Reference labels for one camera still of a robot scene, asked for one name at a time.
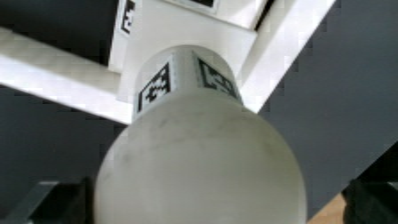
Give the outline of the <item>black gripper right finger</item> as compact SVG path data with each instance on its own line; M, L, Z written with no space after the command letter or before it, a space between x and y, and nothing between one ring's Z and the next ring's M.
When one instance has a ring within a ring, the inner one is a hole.
M390 183L354 180L344 199L344 224L398 224L398 190Z

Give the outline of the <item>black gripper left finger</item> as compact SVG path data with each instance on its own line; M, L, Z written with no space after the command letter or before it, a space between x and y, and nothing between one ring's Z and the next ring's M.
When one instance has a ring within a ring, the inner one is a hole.
M93 181L42 181L28 193L4 224L95 224Z

